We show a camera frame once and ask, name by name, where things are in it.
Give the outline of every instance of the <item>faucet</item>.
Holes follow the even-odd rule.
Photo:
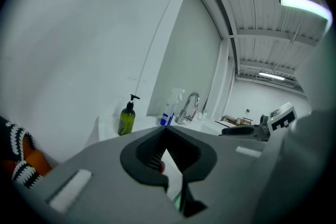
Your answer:
[[[195,97],[195,104],[194,104],[194,108],[193,108],[193,112],[192,112],[192,115],[187,115],[187,108],[188,108],[188,105],[191,101],[191,98],[192,97]],[[200,95],[197,93],[197,92],[192,92],[187,101],[185,102],[185,105],[184,105],[184,108],[181,110],[180,114],[179,114],[179,117],[177,118],[176,122],[177,124],[182,124],[183,123],[183,120],[186,119],[187,121],[192,121],[197,110],[198,110],[198,104],[200,103]]]

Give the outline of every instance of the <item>green soap bottle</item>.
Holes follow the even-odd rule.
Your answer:
[[[129,134],[132,132],[133,123],[135,119],[135,111],[133,110],[134,98],[140,99],[139,97],[131,94],[131,101],[128,102],[126,108],[121,111],[119,128],[118,128],[119,135]]]

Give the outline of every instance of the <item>ceiling beam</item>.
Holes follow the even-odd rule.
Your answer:
[[[272,73],[275,67],[275,65],[271,65],[269,63],[252,62],[252,61],[244,61],[244,60],[240,60],[240,65],[245,66],[245,67],[251,67],[253,69],[257,69],[260,71],[267,71],[267,72],[272,72]],[[276,72],[285,74],[289,77],[294,77],[295,70],[290,69],[290,68],[285,68],[285,67],[277,67]]]
[[[238,29],[236,35],[230,35],[230,37],[267,37],[271,39],[282,39],[286,41],[291,41],[294,37],[294,34],[285,33],[280,31],[273,30],[262,30],[262,29]],[[316,40],[313,40],[308,37],[297,36],[295,42],[300,43],[304,46],[315,47],[317,44]]]
[[[288,91],[288,92],[297,94],[297,95],[302,96],[302,97],[306,97],[304,92],[301,92],[301,91],[298,91],[298,90],[295,90],[295,89],[292,89],[292,88],[289,88],[289,87],[286,87],[286,86],[277,85],[277,84],[274,84],[272,82],[261,81],[261,80],[252,79],[252,78],[244,78],[244,77],[239,77],[239,76],[236,76],[236,79],[240,80],[240,81],[251,82],[251,83],[256,83],[256,84],[259,84],[259,85],[264,85],[264,86],[268,86],[268,87],[272,87],[272,88],[277,88],[277,89],[280,89],[280,90],[284,90],[284,91]]]

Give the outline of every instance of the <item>ceiling light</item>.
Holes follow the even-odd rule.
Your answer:
[[[285,78],[283,78],[283,77],[276,76],[276,75],[269,74],[269,73],[264,73],[264,72],[259,72],[259,75],[261,75],[261,76],[265,76],[265,77],[274,78],[274,79],[279,79],[279,80],[284,80],[284,79],[285,79]]]
[[[280,0],[280,4],[282,6],[303,9],[303,10],[315,13],[323,17],[324,19],[327,20],[327,25],[325,27],[326,28],[325,33],[329,30],[332,24],[332,15],[331,15],[330,10],[326,9],[325,7],[313,1],[310,1],[310,0]]]

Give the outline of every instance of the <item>metal ceiling panel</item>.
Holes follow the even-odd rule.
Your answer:
[[[323,0],[312,1],[324,5]],[[261,66],[260,63],[268,64],[276,67],[275,71],[271,69],[275,73],[281,73],[279,70],[289,70],[289,73],[296,70],[313,52],[327,23],[318,15],[283,7],[279,0],[229,0],[229,5],[237,27],[235,40],[240,61],[256,63],[257,66]],[[240,29],[245,29],[245,32],[249,29],[268,31],[240,36]],[[260,68],[254,68],[253,65],[240,65],[240,74],[260,79]],[[282,75],[294,79],[286,72]]]

